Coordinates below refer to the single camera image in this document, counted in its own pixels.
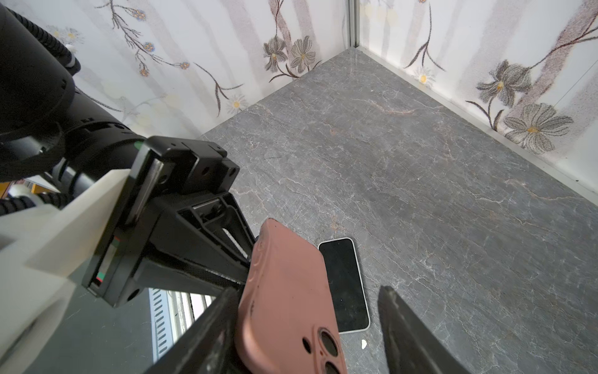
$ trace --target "pink phone case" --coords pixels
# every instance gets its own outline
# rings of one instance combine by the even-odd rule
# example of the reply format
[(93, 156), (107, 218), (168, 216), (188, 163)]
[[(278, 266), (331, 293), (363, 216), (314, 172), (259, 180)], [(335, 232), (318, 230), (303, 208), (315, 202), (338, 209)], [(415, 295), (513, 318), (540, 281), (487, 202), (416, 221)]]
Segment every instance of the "pink phone case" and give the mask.
[(324, 258), (269, 218), (254, 246), (234, 337), (253, 374), (346, 374)]

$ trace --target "white phone bezel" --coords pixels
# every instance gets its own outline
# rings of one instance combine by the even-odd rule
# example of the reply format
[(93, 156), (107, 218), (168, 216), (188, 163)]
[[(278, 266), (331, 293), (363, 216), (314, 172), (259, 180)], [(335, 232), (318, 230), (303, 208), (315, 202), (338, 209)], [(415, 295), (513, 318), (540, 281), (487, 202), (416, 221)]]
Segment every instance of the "white phone bezel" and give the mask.
[(355, 242), (353, 242), (353, 239), (345, 237), (345, 238), (337, 238), (337, 239), (323, 241), (320, 244), (318, 244), (318, 251), (320, 250), (320, 246), (324, 243), (335, 242), (335, 241), (344, 240), (344, 239), (350, 240), (351, 245), (353, 246), (353, 255), (355, 255), (355, 263), (357, 264), (357, 272), (359, 273), (359, 282), (361, 283), (361, 293), (364, 296), (365, 311), (368, 314), (368, 325), (364, 329), (343, 331), (343, 332), (339, 332), (339, 334), (348, 334), (348, 333), (356, 333), (356, 332), (366, 331), (367, 329), (370, 328), (370, 325), (371, 325), (370, 308), (368, 307), (368, 299), (365, 297), (364, 281), (361, 278), (361, 268), (359, 267), (359, 259), (357, 258), (357, 249), (355, 248)]

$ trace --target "smartphone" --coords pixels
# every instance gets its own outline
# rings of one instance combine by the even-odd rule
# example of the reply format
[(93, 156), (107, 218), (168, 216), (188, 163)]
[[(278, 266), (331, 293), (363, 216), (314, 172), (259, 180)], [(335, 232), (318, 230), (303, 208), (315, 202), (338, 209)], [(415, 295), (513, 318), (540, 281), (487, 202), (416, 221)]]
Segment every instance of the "smartphone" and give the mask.
[(253, 374), (347, 374), (324, 258), (272, 218), (254, 245), (234, 343)]
[(338, 331), (342, 334), (367, 330), (370, 311), (365, 300), (355, 243), (351, 238), (333, 239), (321, 242), (318, 249), (326, 264)]

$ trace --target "floral wallpaper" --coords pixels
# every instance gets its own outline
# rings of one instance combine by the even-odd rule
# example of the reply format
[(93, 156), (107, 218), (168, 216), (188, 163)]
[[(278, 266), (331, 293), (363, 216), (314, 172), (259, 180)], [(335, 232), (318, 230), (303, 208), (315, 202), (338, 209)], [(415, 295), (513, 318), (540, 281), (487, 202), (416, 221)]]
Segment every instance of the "floral wallpaper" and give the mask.
[(346, 1), (2, 0), (75, 52), (143, 135), (197, 138), (348, 47)]
[(361, 0), (361, 44), (598, 191), (598, 0)]

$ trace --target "marble surface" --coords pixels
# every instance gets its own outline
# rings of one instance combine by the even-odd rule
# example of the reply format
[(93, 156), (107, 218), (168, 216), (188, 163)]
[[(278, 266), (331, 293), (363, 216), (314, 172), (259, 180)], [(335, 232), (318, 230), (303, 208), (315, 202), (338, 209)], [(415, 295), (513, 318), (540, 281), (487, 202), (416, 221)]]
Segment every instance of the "marble surface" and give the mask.
[(598, 208), (361, 52), (205, 138), (242, 167), (255, 233), (354, 239), (372, 325), (343, 335), (350, 373), (388, 372), (380, 285), (472, 373), (598, 367)]

